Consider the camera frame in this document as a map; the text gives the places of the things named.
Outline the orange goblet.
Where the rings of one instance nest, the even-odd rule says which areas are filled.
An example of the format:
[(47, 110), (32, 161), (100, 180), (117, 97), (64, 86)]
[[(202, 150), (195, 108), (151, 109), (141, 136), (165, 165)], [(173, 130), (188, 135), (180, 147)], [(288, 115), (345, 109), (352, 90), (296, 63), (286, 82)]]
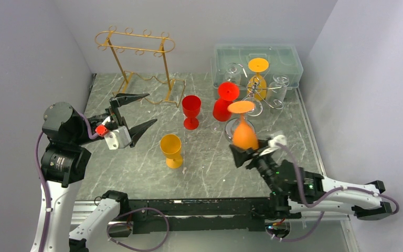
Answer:
[(257, 135), (245, 119), (245, 114), (254, 108), (255, 105), (251, 101), (237, 101), (227, 107), (229, 112), (240, 115), (239, 124), (232, 136), (232, 144), (245, 150), (249, 148), (257, 150), (259, 148)]

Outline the silver wire glass rack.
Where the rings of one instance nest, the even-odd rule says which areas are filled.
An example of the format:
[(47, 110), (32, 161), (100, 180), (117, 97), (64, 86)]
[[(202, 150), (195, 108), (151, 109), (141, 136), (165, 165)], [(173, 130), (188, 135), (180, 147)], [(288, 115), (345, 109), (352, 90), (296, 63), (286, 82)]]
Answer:
[[(230, 76), (227, 78), (227, 80), (232, 80), (233, 83), (240, 84), (240, 77), (241, 73), (247, 76), (247, 73), (245, 71), (245, 68), (243, 65), (239, 63), (230, 63), (227, 67), (226, 76)], [(281, 75), (275, 79), (274, 82), (270, 84), (269, 88), (260, 88), (259, 85), (263, 83), (264, 78), (256, 72), (255, 76), (252, 77), (246, 88), (248, 94), (242, 99), (243, 101), (251, 101), (254, 103), (255, 107), (253, 110), (250, 112), (247, 112), (246, 115), (251, 116), (251, 117), (257, 117), (263, 112), (263, 105), (261, 101), (264, 101), (270, 109), (273, 110), (282, 110), (284, 107), (283, 104), (283, 99), (276, 99), (276, 95), (272, 98), (270, 94), (266, 96), (266, 98), (263, 98), (263, 92), (264, 91), (269, 91), (269, 92), (279, 92), (284, 89), (284, 85), (289, 82), (288, 77)]]

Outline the gold wire glass rack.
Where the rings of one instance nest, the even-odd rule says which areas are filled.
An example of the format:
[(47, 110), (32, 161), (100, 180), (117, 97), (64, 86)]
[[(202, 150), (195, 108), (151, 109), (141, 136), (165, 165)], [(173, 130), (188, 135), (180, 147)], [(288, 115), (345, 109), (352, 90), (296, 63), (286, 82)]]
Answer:
[[(133, 28), (127, 27), (123, 31), (118, 31), (116, 26), (110, 26), (107, 30), (99, 32), (94, 42), (97, 48), (101, 51), (110, 50), (115, 59), (115, 62), (121, 71), (123, 82), (117, 91), (113, 92), (114, 96), (125, 93), (134, 76), (137, 76), (143, 81), (156, 81), (167, 86), (167, 92), (161, 100), (153, 101), (147, 98), (146, 101), (157, 105), (161, 103), (169, 103), (180, 107), (184, 97), (186, 81), (183, 79), (171, 78), (168, 70), (166, 56), (172, 52), (176, 43), (171, 38), (170, 33), (162, 32), (160, 35), (153, 35), (151, 30), (145, 29), (141, 34), (137, 34)], [(155, 58), (160, 58), (163, 61), (165, 70), (165, 79), (161, 80), (156, 75), (151, 77), (143, 77), (138, 72), (127, 71), (122, 67), (118, 55), (126, 51), (132, 51), (137, 56), (142, 56), (146, 53), (152, 54)]]

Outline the clear ribbed wine glass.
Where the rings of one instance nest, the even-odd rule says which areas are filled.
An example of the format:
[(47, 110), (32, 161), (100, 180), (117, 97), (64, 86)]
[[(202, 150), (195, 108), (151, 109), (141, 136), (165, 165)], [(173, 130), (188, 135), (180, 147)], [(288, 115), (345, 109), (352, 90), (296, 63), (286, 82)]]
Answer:
[(266, 101), (274, 108), (282, 108), (288, 85), (289, 77), (287, 75), (281, 73), (273, 75), (273, 82), (268, 87)]

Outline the clear stemless glass front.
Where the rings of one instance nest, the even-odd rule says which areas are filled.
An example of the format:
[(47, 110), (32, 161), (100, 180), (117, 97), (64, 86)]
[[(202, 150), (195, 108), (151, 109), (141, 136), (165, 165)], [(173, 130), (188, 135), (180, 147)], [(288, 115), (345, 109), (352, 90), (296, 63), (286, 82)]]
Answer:
[(224, 81), (231, 82), (239, 86), (241, 84), (242, 72), (243, 66), (241, 64), (234, 62), (229, 63), (224, 74)]

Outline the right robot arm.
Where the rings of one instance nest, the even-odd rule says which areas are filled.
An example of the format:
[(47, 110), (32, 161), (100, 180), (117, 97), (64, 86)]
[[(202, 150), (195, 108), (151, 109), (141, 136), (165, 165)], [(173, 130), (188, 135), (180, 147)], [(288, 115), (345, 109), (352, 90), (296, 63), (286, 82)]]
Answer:
[(353, 214), (377, 221), (399, 212), (399, 203), (384, 194), (383, 181), (352, 184), (305, 171), (280, 139), (258, 140), (258, 148), (229, 146), (236, 167), (256, 169), (270, 189), (266, 207), (253, 214), (267, 219), (295, 218), (307, 211)]

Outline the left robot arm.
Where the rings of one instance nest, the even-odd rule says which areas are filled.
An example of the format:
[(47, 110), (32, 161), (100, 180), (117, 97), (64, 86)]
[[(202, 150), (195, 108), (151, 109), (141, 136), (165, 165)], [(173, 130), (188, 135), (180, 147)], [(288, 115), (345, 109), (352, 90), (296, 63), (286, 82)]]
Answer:
[(109, 190), (96, 209), (71, 228), (75, 201), (91, 157), (84, 145), (105, 140), (110, 150), (135, 147), (155, 120), (129, 128), (119, 108), (143, 98), (145, 94), (116, 94), (103, 114), (90, 118), (67, 102), (54, 103), (45, 110), (41, 135), (49, 143), (43, 155), (35, 157), (41, 207), (32, 251), (89, 251), (110, 222), (132, 217), (128, 195)]

